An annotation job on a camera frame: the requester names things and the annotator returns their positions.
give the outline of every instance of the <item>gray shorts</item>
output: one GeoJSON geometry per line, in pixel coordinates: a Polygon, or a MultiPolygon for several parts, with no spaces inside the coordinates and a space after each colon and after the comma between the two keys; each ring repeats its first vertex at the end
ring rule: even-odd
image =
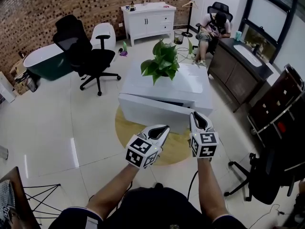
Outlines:
{"type": "Polygon", "coordinates": [[[212,41],[212,37],[206,31],[198,32],[198,34],[196,35],[196,39],[199,41],[199,44],[200,44],[200,42],[208,42],[208,43],[210,43],[212,41]]]}

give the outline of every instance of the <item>brick wall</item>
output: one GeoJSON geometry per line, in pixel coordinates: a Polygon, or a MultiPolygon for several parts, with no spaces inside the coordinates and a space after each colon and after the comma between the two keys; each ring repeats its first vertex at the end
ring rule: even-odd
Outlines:
{"type": "MultiPolygon", "coordinates": [[[[79,18],[89,38],[95,25],[109,22],[116,36],[125,34],[121,6],[141,3],[143,0],[0,0],[0,71],[14,84],[9,74],[20,57],[18,52],[29,54],[33,50],[49,45],[56,33],[55,22],[67,14],[79,18]]],[[[185,25],[189,8],[181,6],[188,0],[165,1],[175,7],[175,25],[185,25]]]]}

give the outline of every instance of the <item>black hair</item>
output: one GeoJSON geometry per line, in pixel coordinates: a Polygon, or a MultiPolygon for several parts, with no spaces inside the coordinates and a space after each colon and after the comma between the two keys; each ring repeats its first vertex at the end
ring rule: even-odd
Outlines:
{"type": "Polygon", "coordinates": [[[216,25],[219,27],[224,27],[226,21],[227,21],[227,16],[225,13],[222,12],[217,12],[216,16],[215,16],[215,20],[216,20],[216,25]]]}

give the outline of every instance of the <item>black faucet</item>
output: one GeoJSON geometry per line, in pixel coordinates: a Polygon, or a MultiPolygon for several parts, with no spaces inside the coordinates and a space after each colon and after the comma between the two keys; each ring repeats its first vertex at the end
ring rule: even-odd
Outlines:
{"type": "Polygon", "coordinates": [[[254,49],[253,49],[253,51],[252,51],[253,55],[256,55],[256,54],[257,54],[257,51],[259,50],[260,47],[261,47],[260,44],[257,44],[257,45],[254,47],[254,49]]]}

